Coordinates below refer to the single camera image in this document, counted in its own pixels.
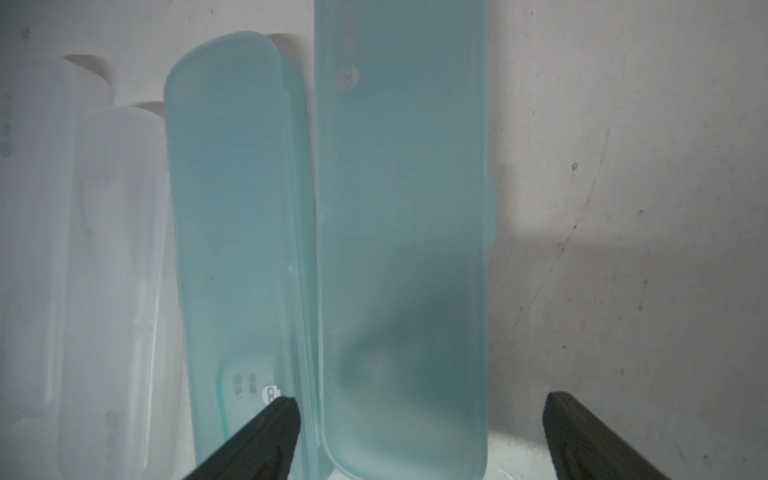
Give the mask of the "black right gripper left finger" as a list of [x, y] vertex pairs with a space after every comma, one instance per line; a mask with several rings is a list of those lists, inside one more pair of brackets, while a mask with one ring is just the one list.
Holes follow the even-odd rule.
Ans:
[[278, 397], [185, 479], [286, 480], [299, 433], [296, 400]]

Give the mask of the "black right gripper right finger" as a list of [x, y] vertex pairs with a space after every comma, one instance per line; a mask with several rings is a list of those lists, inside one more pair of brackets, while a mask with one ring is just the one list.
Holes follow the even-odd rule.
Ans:
[[568, 392], [547, 395], [542, 423], [559, 480], [667, 479]]

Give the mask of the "teal pencil case plain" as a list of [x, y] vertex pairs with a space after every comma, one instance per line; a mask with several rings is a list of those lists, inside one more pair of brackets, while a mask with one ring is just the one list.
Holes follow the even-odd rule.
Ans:
[[319, 412], [350, 478], [485, 474], [487, 17], [315, 4]]

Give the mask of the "clear pencil case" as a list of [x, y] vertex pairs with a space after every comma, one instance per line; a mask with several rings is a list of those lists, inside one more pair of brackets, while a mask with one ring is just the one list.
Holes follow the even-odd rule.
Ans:
[[169, 179], [161, 116], [89, 113], [75, 142], [59, 404], [67, 479], [167, 479], [181, 368], [167, 273]]
[[101, 76], [62, 58], [1, 69], [1, 404], [56, 408], [74, 144], [112, 102]]

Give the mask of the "teal pencil case with label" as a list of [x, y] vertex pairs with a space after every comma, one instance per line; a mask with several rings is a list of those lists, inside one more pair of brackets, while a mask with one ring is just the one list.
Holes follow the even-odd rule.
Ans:
[[302, 76], [270, 38], [237, 32], [178, 61], [164, 107], [196, 459], [287, 396], [302, 414], [290, 475], [316, 479]]

